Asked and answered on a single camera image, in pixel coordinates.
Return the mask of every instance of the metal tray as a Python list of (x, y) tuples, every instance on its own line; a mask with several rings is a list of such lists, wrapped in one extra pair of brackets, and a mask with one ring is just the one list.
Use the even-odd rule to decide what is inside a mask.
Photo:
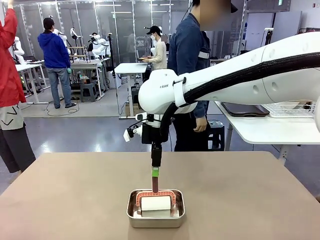
[(141, 208), (136, 206), (136, 196), (141, 191), (151, 191), (151, 189), (136, 189), (130, 193), (126, 207), (126, 214), (133, 228), (163, 229), (179, 228), (182, 225), (186, 213), (182, 192), (175, 189), (161, 190), (171, 190), (175, 194), (176, 202), (175, 205), (171, 207), (171, 217), (142, 217)]

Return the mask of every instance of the floor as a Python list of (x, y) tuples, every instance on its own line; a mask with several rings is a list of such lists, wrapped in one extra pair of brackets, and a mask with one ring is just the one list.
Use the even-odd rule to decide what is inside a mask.
[[(23, 103), (21, 109), (25, 118), (52, 118), (52, 117), (66, 117), (66, 118), (76, 118), (76, 117), (117, 117), (122, 113), (125, 115), (125, 108), (121, 110), (124, 103), (128, 98), (127, 84), (121, 85), (118, 90), (110, 89), (106, 91), (105, 96), (96, 102), (81, 102), (77, 101), (78, 107), (73, 109), (64, 108), (65, 103), (61, 101), (61, 108), (55, 109), (53, 104), (37, 104), (37, 105), (27, 105)], [(62, 91), (59, 89), (59, 95), (62, 97)], [(53, 100), (51, 89), (47, 88), (43, 92), (38, 94), (40, 102), (51, 102)], [(34, 102), (34, 96), (30, 96), (27, 102)], [(214, 104), (210, 102), (208, 114), (221, 114), (220, 110)]]
[[(209, 115), (210, 120), (221, 121), (227, 126), (222, 114)], [(135, 120), (119, 120), (117, 117), (52, 117), (26, 118), (29, 140), (36, 157), (48, 152), (149, 152), (149, 145), (141, 144), (135, 136), (125, 142), (125, 129)], [(171, 126), (172, 147), (175, 130)], [(278, 150), (271, 145), (251, 145), (235, 132), (231, 151), (268, 151), (278, 157)], [(171, 150), (170, 141), (163, 144), (164, 151)], [(320, 193), (320, 145), (292, 146), (285, 166), (313, 194)], [(9, 186), (15, 174), (10, 174), (0, 161), (0, 194)]]

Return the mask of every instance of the person in red jacket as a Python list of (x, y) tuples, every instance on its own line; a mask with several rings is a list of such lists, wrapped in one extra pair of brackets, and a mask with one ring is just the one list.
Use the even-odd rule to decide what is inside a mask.
[(19, 102), (25, 103), (26, 98), (9, 52), (17, 25), (13, 0), (9, 0), (4, 26), (0, 22), (0, 156), (10, 173), (23, 172), (36, 160), (19, 108)]

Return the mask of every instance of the green tape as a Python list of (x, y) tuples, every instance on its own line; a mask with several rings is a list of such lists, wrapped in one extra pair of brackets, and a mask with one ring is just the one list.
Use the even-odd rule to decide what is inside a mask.
[(152, 168), (152, 177), (159, 177), (159, 168), (158, 167)]

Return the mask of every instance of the dish rack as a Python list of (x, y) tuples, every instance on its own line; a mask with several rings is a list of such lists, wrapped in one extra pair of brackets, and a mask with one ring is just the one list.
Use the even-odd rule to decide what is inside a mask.
[(313, 118), (316, 103), (310, 101), (285, 101), (279, 103), (263, 104), (273, 118)]

